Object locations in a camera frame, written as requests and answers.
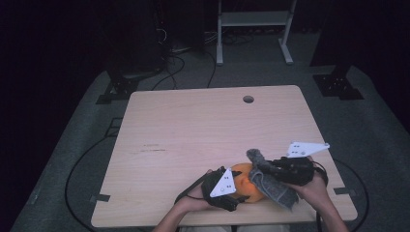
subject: white card with markings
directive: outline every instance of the white card with markings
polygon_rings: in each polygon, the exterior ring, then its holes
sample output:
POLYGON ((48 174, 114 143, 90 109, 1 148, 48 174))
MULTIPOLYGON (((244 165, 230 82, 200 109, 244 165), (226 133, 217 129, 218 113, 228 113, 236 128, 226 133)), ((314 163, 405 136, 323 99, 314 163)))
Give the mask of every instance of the white card with markings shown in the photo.
POLYGON ((211 197, 222 196, 230 193, 234 193, 235 183, 233 181, 233 175, 231 168, 226 169, 225 173, 223 173, 222 177, 218 181, 217 185, 211 191, 211 197))
POLYGON ((329 149, 329 143, 292 142, 287 150, 288 158, 302 158, 329 149))

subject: wooden table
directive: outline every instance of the wooden table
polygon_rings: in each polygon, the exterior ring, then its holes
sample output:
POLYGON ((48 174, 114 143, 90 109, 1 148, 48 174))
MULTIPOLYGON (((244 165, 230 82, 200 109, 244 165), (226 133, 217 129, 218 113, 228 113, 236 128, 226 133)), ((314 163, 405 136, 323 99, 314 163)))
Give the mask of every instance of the wooden table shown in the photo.
MULTIPOLYGON (((101 195, 109 200, 97 202, 92 224, 157 225, 177 195, 208 169, 249 162, 251 148, 267 160, 279 159, 292 141, 325 142, 297 86, 133 93, 102 184, 101 195)), ((313 158, 328 171, 328 192, 342 218, 356 218, 350 196, 335 194, 344 183, 329 151, 313 158)), ((235 212, 189 213, 181 225, 314 220, 315 212, 304 200, 288 212, 264 199, 240 204, 235 212)))

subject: hand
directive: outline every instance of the hand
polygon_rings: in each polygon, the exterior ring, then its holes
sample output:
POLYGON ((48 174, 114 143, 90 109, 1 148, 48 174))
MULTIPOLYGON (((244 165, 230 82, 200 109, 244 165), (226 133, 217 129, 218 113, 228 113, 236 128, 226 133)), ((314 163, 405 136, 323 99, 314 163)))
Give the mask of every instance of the hand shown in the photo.
POLYGON ((296 190, 299 196, 320 214, 330 232, 348 232, 346 224, 329 196, 325 181, 317 171, 314 172, 311 182, 304 186, 286 185, 296 190))
POLYGON ((181 198, 175 205, 181 205, 183 208, 188 211, 202 211, 215 208, 208 204, 206 200, 203 199, 202 194, 202 184, 197 185, 194 189, 192 189, 188 196, 184 196, 181 198))
POLYGON ((321 212, 326 210, 327 204, 332 204, 332 200, 329 197, 328 191, 326 189, 325 181, 318 172, 314 172, 313 179, 311 182, 304 186, 295 186, 286 184, 290 188, 298 192, 299 197, 305 199, 314 210, 321 212))

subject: dark background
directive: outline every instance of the dark background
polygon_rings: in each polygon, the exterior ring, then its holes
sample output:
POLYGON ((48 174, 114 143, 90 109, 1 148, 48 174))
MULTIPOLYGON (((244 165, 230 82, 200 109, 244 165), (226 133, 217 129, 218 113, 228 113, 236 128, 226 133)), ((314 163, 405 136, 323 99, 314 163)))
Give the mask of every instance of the dark background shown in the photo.
MULTIPOLYGON (((5 116, 1 120, 1 231, 13 225, 78 102, 107 61, 119 59, 137 70, 155 69, 164 55, 155 28, 169 28, 171 38, 185 37, 187 31, 177 30, 184 20, 173 17, 175 9, 182 9, 175 5, 178 2, 187 4, 185 16, 197 21, 186 28, 196 33, 216 28, 215 0, 206 4, 189 0, 0 3, 5 116)), ((264 4, 276 7, 272 1, 252 3, 244 10, 264 10, 260 7, 264 4)), ((286 1, 278 3, 283 6, 286 1)), ((347 61, 364 71, 409 130, 408 12, 408 6, 397 0, 300 0, 292 31, 322 29, 311 64, 347 61)))

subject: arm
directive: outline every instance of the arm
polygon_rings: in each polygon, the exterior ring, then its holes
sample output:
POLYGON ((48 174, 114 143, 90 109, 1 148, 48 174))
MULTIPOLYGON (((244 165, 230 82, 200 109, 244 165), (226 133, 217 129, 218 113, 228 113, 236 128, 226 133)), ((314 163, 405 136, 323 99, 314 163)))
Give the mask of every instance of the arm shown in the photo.
POLYGON ((348 232, 319 173, 315 172, 313 180, 304 186, 288 186, 296 190, 320 214, 330 232, 348 232))
POLYGON ((201 185, 198 185, 190 191, 189 196, 199 199, 194 199, 187 196, 181 198, 175 205, 172 206, 165 217, 154 228, 153 232, 175 232, 178 224, 187 213, 212 208, 206 200, 200 199, 203 198, 201 185))

